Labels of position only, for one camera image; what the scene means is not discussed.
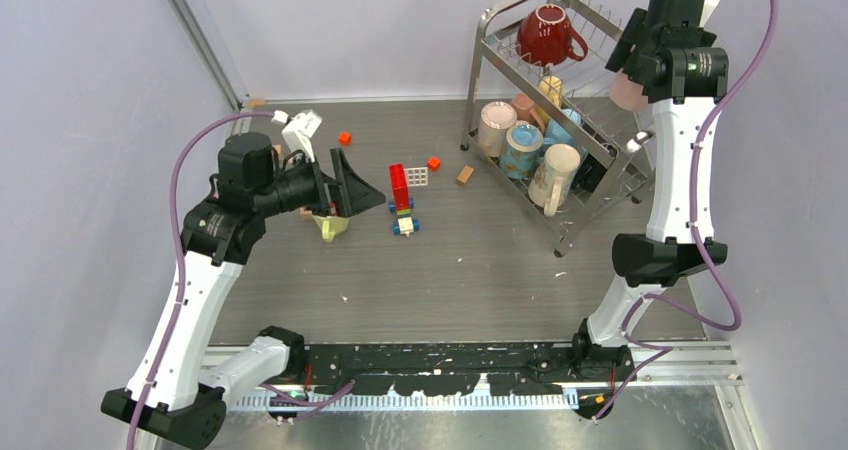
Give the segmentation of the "orange cube far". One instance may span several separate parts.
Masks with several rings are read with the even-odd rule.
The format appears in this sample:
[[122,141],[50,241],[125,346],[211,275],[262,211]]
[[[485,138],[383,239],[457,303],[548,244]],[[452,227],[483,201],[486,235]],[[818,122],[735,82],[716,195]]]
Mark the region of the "orange cube far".
[[353,136],[349,132],[341,132],[338,136],[338,141],[342,146],[350,146],[353,141]]

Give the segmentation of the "red duplo block tower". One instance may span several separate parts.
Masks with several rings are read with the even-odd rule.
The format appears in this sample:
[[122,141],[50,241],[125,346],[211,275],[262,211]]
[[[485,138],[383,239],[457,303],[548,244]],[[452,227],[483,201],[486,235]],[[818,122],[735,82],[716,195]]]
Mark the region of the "red duplo block tower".
[[390,165],[389,177],[392,187],[392,199],[389,201],[390,211],[398,215],[409,214],[413,205],[409,196],[408,179],[402,164]]

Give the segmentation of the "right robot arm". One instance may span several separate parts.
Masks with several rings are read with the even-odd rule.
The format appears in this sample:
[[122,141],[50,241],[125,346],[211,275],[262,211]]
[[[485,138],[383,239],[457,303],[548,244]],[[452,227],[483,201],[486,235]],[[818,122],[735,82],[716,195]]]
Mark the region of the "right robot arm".
[[729,57],[705,30],[720,0],[649,0],[610,53],[612,100],[637,93],[653,119],[654,197],[642,234],[619,234],[615,278],[572,339],[569,369],[584,380],[621,377],[630,366],[630,327],[680,278],[715,269],[728,256],[714,239],[710,178],[715,125],[730,95]]

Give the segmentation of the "pink cup lower rack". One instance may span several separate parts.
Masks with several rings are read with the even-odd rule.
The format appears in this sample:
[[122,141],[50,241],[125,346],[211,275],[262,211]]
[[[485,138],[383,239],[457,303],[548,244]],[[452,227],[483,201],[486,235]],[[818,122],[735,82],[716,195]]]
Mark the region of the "pink cup lower rack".
[[507,102],[494,101],[483,106],[476,140],[488,157],[500,155],[506,133],[516,122],[517,113]]

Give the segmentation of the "pink faceted mug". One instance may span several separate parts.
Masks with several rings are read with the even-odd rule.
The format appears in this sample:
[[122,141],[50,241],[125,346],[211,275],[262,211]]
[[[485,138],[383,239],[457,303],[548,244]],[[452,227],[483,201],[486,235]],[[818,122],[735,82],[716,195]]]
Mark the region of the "pink faceted mug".
[[622,71],[618,71],[609,86],[609,96],[619,108],[639,112],[649,106],[648,97],[643,94],[643,86],[630,80]]

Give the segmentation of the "light blue cup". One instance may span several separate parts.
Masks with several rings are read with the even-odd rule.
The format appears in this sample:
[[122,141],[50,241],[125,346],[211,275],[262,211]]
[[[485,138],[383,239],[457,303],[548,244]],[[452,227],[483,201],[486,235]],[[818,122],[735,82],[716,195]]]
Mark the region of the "light blue cup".
[[[578,127],[583,124],[582,117],[573,109],[564,109],[563,113],[571,119]],[[545,131],[545,140],[553,144],[566,144],[574,148],[584,160],[588,154],[588,150],[582,147],[576,139],[558,122],[551,119]]]

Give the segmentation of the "brown wooden block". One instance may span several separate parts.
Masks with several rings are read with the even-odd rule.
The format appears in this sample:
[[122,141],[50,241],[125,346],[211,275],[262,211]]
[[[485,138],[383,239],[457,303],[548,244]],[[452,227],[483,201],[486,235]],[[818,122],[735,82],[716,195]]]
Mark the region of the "brown wooden block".
[[459,186],[465,186],[470,181],[471,177],[474,174],[475,169],[470,165],[465,165],[456,177],[456,183]]

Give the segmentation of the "blue patterned mug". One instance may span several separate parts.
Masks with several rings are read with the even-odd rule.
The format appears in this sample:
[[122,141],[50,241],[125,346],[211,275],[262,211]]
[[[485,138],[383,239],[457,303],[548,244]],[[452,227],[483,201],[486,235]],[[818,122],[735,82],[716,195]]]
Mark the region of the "blue patterned mug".
[[506,133],[499,168],[512,180],[530,178],[535,171],[543,140],[542,132],[534,125],[514,126]]

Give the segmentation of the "cream floral mug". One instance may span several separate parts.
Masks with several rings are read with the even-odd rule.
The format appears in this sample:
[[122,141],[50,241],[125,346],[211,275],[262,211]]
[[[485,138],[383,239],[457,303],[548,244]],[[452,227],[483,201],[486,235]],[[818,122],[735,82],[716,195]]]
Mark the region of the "cream floral mug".
[[580,154],[569,145],[554,144],[547,149],[528,187],[529,199],[544,216],[553,217],[563,205],[580,165]]

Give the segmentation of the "small yellow cup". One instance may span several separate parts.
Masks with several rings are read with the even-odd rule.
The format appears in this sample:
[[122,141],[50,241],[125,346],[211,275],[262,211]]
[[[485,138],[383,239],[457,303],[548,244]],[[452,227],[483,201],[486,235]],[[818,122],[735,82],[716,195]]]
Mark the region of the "small yellow cup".
[[[559,77],[550,75],[543,77],[537,89],[546,96],[546,98],[556,107],[560,108],[563,96],[563,82]],[[540,120],[540,125],[543,130],[547,129],[547,124],[550,122],[550,115],[539,105],[535,105],[535,112]]]

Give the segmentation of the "white window grid piece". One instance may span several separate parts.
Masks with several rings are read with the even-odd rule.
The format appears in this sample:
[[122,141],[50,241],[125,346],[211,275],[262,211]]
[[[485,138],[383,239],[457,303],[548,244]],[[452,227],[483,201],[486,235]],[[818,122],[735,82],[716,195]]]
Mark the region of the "white window grid piece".
[[429,169],[427,167],[406,168],[405,176],[409,187],[422,187],[429,183]]

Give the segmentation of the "pale yellow mug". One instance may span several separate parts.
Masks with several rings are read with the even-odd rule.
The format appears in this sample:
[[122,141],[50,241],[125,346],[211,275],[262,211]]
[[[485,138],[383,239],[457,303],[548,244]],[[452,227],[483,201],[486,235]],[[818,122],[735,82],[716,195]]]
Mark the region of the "pale yellow mug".
[[337,236],[347,231],[349,218],[340,216],[312,216],[313,221],[320,230],[324,242],[332,242]]

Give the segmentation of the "steel dish rack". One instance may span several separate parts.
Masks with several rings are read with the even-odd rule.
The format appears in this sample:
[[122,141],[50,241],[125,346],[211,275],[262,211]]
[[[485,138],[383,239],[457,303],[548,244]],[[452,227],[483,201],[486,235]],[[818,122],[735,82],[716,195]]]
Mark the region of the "steel dish rack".
[[492,164],[551,230],[557,257],[653,183],[653,134],[610,97],[605,65],[622,32],[590,0],[505,0],[477,24],[460,147]]

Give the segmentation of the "dark red cup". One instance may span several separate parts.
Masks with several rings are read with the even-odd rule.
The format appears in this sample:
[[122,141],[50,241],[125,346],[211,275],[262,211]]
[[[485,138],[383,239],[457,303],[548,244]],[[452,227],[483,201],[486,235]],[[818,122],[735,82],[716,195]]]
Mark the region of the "dark red cup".
[[545,67],[583,61],[589,48],[563,7],[544,4],[521,22],[516,53],[528,64]]

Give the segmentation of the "orange cube near grid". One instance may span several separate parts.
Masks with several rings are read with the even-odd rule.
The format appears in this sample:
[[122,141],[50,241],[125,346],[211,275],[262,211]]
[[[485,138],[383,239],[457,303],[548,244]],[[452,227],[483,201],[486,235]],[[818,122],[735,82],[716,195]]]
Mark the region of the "orange cube near grid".
[[432,156],[427,161],[427,167],[431,172],[437,172],[442,165],[442,161],[440,158],[436,156]]

